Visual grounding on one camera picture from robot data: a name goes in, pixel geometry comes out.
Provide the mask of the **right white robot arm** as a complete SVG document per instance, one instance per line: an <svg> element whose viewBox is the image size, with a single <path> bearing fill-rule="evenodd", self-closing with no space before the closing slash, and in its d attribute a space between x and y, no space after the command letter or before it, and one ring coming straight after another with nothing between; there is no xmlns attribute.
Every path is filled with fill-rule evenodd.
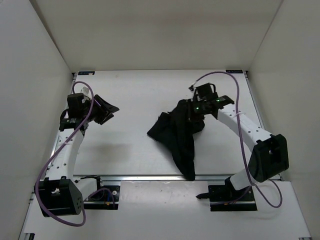
<svg viewBox="0 0 320 240"><path fill-rule="evenodd" d="M240 172L224 181L222 192L229 200L236 200L247 187L263 183L289 168L287 140L282 134L273 135L250 120L226 95L212 99L188 100L188 119L192 122L212 115L231 129L251 152L249 161Z"/></svg>

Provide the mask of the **black skirt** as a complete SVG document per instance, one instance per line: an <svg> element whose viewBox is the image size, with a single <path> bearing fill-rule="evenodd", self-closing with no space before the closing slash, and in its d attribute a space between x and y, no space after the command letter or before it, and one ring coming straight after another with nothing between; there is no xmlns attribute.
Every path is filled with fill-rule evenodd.
<svg viewBox="0 0 320 240"><path fill-rule="evenodd" d="M196 178L194 134L204 129L205 122L189 121L189 106L189 101L182 99L172 111L162 112L147 135L165 146L187 181L194 181Z"/></svg>

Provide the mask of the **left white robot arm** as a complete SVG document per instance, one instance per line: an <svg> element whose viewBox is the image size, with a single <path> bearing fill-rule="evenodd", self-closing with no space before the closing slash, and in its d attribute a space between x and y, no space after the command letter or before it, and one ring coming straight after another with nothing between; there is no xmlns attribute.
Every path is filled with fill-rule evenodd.
<svg viewBox="0 0 320 240"><path fill-rule="evenodd" d="M99 95L67 96L67 109L60 116L58 143L49 169L38 183L38 197L45 217L79 215L87 198L99 199L105 187L97 175L74 178L79 148L90 122L103 125L119 108Z"/></svg>

